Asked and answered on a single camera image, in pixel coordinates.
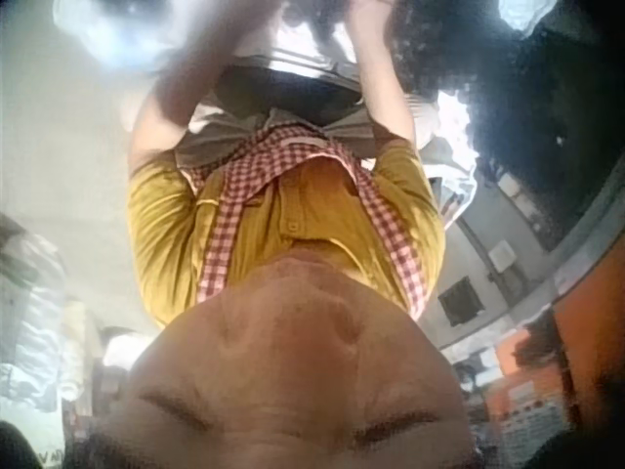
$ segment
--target floor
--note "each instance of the floor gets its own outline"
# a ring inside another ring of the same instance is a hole
[[[56,29],[52,1],[3,6],[0,211],[60,250],[68,292],[99,326],[155,329],[125,222],[122,84]]]

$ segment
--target black square object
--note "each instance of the black square object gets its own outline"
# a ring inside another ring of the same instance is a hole
[[[484,305],[479,300],[468,277],[464,277],[447,289],[438,297],[438,300],[452,327],[469,322],[484,310]]]

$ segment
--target yellow shirt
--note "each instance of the yellow shirt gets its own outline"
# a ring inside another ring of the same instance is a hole
[[[393,142],[377,158],[373,180],[409,232],[428,291],[438,278],[444,231],[414,150]],[[223,168],[196,198],[171,161],[154,161],[131,179],[130,238],[147,311],[168,324],[195,303],[206,244],[217,215]],[[227,284],[293,246],[327,262],[408,310],[396,268],[337,161],[315,158],[271,182],[243,210]]]

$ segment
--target red and white gingham apron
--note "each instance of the red and white gingham apron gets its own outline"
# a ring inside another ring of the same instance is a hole
[[[260,130],[229,156],[217,218],[207,243],[197,290],[202,302],[226,286],[229,262],[245,202],[275,178],[313,158],[339,161],[354,180],[360,201],[395,265],[417,320],[426,304],[427,289],[421,261],[394,209],[378,193],[370,174],[344,145],[328,140],[319,130],[301,123],[283,123]],[[186,170],[198,191],[206,180],[208,167]]]

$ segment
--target closed eye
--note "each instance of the closed eye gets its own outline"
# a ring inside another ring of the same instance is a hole
[[[354,433],[354,446],[357,449],[368,449],[414,427],[438,421],[440,421],[440,417],[431,412],[406,413],[356,431]]]

